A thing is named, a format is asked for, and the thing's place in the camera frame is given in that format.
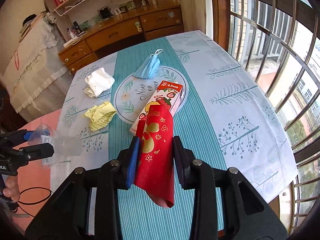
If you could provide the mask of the person's left hand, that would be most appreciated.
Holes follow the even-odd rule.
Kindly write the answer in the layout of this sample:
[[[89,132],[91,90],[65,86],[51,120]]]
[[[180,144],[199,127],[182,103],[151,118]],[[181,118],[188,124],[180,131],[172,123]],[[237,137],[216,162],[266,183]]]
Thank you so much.
[[[5,181],[5,188],[3,194],[11,198],[13,202],[18,202],[20,199],[20,190],[18,186],[18,176],[8,176]]]

